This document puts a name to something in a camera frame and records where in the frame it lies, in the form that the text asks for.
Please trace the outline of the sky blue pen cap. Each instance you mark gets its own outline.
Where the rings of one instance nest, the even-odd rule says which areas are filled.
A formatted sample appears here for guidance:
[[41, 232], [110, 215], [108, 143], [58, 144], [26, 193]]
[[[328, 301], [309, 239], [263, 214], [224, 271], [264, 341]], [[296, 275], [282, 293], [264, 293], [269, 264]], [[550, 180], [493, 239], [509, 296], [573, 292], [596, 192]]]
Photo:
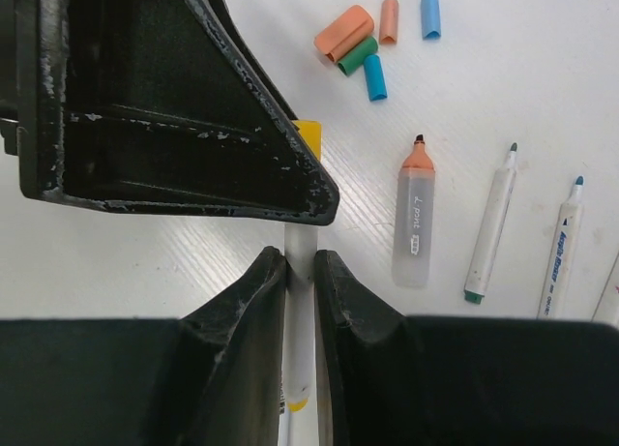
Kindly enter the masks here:
[[371, 102], [387, 98], [387, 88], [380, 57], [371, 54], [364, 60], [364, 73], [366, 78], [368, 99]]

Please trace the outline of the peach pen cap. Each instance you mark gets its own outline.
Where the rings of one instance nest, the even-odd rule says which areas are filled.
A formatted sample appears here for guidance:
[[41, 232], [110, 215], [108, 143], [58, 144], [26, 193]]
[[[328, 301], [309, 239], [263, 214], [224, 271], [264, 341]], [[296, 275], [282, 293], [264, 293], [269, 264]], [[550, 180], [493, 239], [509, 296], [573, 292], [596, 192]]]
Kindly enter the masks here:
[[398, 14], [398, 0], [383, 1], [378, 35], [381, 45], [394, 45], [398, 41]]

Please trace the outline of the sky blue marker pen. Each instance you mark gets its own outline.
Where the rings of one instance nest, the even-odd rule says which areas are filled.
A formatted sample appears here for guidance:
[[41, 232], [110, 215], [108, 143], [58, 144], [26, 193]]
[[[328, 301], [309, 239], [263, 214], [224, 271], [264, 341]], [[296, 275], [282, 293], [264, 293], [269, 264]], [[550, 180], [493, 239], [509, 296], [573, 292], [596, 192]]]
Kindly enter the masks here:
[[583, 216], [583, 188], [584, 177], [579, 175], [560, 206], [537, 313], [539, 319], [558, 318], [562, 314]]

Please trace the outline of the orange cap highlighter pen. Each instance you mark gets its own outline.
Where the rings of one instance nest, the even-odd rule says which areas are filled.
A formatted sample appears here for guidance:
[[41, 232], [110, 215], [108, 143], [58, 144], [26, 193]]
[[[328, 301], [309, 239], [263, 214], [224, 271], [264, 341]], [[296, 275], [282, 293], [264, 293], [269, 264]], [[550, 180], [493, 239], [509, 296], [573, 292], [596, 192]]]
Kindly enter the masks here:
[[431, 257], [435, 169], [418, 134], [398, 174], [392, 277], [401, 287], [427, 285]]

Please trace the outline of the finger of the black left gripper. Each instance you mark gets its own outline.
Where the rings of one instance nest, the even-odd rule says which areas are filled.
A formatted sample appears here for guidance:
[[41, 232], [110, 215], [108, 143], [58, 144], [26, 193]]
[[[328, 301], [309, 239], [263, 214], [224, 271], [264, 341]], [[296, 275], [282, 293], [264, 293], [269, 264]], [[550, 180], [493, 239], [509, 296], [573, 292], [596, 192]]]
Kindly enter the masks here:
[[14, 0], [30, 199], [327, 225], [339, 190], [224, 0]]

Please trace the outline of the green marker pen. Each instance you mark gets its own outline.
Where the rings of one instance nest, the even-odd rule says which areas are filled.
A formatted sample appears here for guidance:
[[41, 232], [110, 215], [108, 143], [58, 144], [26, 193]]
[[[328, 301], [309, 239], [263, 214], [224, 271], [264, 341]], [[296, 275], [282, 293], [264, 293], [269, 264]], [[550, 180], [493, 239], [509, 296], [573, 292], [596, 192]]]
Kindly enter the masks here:
[[516, 180], [518, 145], [513, 142], [495, 171], [463, 288], [464, 300], [480, 305], [485, 296]]

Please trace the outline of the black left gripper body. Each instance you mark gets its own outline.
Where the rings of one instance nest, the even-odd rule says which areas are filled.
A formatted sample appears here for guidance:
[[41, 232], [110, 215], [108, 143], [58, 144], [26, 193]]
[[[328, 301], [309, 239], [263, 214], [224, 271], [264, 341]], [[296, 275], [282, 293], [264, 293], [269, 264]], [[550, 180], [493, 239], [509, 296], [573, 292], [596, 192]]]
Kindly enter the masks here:
[[1, 0], [1, 136], [4, 151], [17, 155], [17, 93], [16, 93], [16, 39], [15, 0]]

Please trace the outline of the peach marker pen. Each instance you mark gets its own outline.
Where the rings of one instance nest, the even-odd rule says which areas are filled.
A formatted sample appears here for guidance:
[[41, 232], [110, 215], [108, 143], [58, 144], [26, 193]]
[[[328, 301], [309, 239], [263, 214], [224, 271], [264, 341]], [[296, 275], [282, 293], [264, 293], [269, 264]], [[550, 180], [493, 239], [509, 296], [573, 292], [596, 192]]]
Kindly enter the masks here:
[[615, 257], [604, 290], [593, 313], [592, 321], [618, 328], [619, 322], [619, 256]]

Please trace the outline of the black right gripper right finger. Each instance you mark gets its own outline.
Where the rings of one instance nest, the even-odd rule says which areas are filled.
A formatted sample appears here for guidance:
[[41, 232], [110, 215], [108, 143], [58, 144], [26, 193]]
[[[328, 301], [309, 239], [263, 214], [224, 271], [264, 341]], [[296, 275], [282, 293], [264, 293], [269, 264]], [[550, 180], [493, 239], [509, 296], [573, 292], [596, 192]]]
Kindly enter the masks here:
[[320, 444], [434, 444], [404, 316], [334, 251], [314, 272]]

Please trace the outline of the orange highlighter cap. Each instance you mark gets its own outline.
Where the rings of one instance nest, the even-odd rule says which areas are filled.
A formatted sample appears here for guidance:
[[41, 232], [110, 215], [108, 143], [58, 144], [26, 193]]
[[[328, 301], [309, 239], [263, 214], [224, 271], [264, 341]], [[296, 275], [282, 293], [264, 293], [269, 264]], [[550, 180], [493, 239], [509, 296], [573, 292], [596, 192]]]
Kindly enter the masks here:
[[337, 63], [374, 30], [371, 15], [360, 5], [353, 5], [314, 38], [316, 49]]

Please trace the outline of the green pen cap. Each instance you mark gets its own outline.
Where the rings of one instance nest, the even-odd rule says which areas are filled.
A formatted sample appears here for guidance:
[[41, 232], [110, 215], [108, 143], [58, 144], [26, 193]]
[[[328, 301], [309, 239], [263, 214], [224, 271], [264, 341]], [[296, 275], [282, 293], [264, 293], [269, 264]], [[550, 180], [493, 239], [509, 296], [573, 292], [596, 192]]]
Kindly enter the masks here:
[[366, 37], [339, 59], [337, 66], [343, 74], [351, 76], [364, 64], [365, 59], [375, 54], [377, 50], [376, 39], [373, 36]]

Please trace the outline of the yellow marker pen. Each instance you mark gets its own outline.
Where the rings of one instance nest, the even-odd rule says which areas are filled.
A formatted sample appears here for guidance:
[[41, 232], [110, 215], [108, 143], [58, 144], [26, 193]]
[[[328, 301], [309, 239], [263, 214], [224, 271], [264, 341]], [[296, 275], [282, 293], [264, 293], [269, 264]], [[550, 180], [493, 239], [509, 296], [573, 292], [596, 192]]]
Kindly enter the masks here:
[[284, 226], [286, 299], [282, 387], [286, 406], [301, 411], [308, 403], [314, 370], [314, 271], [318, 230], [313, 225]]

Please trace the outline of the light blue pen cap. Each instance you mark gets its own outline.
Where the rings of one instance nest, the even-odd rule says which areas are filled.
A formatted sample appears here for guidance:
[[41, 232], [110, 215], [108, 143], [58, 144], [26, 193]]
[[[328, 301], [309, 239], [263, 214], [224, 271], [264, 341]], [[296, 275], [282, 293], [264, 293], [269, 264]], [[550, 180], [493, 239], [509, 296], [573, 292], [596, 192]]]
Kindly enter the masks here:
[[439, 0], [421, 0], [422, 38], [437, 39], [441, 36], [441, 15]]

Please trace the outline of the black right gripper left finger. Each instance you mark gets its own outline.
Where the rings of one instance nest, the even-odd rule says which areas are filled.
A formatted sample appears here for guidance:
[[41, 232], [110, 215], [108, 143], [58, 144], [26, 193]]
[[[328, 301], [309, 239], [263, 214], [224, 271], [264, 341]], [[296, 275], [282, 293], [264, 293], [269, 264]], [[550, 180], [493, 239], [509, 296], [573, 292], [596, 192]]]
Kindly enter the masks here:
[[143, 445], [275, 445], [286, 261], [264, 248], [247, 271], [182, 318], [143, 318], [162, 358]]

